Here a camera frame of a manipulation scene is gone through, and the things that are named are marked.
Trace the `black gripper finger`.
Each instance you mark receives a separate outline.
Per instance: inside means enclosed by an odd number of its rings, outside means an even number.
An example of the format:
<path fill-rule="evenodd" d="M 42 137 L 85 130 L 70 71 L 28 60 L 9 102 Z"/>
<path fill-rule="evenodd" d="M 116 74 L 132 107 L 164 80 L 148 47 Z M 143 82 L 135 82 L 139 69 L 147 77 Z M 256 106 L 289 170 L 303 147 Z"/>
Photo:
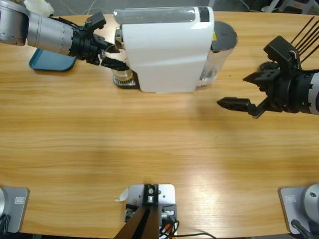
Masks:
<path fill-rule="evenodd" d="M 109 53 L 120 53 L 120 50 L 116 48 L 116 46 L 110 42 L 107 42 L 103 40 L 101 43 L 101 49 L 103 49 L 105 52 Z"/>
<path fill-rule="evenodd" d="M 252 84 L 268 84 L 280 74 L 280 70 L 265 70 L 254 72 L 243 79 L 245 82 Z"/>
<path fill-rule="evenodd" d="M 117 70 L 117 71 L 127 71 L 129 70 L 129 67 L 127 66 L 127 64 L 123 61 L 117 60 L 117 59 L 112 59 L 109 57 L 105 57 L 102 62 L 101 65 L 113 70 Z"/>
<path fill-rule="evenodd" d="M 265 98 L 259 105 L 255 105 L 251 103 L 249 99 L 224 97 L 219 99 L 217 104 L 227 110 L 248 113 L 255 119 L 259 118 L 264 112 L 270 110 L 267 98 Z"/>

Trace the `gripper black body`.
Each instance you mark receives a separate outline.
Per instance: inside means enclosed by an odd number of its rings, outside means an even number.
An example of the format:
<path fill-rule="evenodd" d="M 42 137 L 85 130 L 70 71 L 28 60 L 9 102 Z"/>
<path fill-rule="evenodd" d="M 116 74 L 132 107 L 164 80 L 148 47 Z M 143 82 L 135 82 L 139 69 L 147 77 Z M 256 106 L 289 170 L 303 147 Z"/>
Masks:
<path fill-rule="evenodd" d="M 94 34 L 95 29 L 90 27 L 72 28 L 70 56 L 76 57 L 78 60 L 85 60 L 93 65 L 100 64 L 99 55 L 110 46 L 110 43 L 105 41 L 104 37 Z"/>
<path fill-rule="evenodd" d="M 266 93 L 270 112 L 298 113 L 300 111 L 291 99 L 291 80 L 283 77 L 281 71 L 273 81 L 262 84 L 259 88 L 261 92 Z"/>

